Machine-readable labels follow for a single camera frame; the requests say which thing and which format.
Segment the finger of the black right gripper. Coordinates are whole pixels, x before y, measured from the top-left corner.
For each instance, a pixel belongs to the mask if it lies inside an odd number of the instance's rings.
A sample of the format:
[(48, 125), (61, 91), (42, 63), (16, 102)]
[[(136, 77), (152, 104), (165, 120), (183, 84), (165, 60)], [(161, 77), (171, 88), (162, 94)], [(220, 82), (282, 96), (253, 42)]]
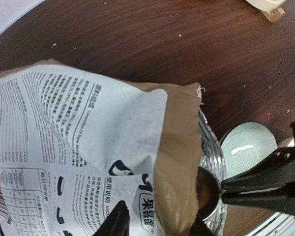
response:
[(295, 216), (295, 186), (223, 189), (221, 199), (227, 205), (269, 209)]
[(281, 187), (293, 181), (294, 147), (278, 148), (250, 170), (221, 182), (222, 189)]

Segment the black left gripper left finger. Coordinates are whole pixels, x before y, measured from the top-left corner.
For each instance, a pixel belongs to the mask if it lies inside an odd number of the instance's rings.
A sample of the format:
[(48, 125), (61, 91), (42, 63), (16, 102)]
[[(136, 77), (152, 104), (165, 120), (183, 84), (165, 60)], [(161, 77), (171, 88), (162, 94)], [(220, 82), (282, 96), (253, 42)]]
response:
[(125, 201), (119, 201), (93, 236), (129, 236), (130, 216)]

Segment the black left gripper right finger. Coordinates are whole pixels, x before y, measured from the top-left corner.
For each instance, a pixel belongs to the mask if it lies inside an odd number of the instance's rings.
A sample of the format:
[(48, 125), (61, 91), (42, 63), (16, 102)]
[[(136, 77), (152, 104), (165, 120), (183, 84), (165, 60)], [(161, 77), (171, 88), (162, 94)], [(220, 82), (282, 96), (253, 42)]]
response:
[(197, 214), (194, 225), (190, 229), (189, 236), (214, 236), (214, 234), (207, 227), (201, 216)]

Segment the metal food scoop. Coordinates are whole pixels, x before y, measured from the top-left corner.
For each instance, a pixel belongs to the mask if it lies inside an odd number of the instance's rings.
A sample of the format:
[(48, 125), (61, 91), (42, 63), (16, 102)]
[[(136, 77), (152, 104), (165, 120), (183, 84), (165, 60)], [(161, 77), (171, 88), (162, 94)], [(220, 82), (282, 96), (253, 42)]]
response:
[(206, 220), (216, 211), (218, 206), (220, 198), (219, 182), (211, 172), (199, 167), (196, 190), (199, 206), (198, 217), (201, 220)]

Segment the dog food bag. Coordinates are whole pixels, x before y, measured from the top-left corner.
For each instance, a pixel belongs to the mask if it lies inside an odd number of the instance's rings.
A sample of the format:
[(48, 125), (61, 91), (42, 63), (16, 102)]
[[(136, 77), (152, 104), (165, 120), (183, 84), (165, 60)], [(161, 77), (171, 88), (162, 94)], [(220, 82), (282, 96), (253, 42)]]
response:
[(124, 201), (130, 235), (189, 235), (198, 168), (226, 173), (202, 91), (54, 60), (0, 73), (2, 233), (90, 236)]

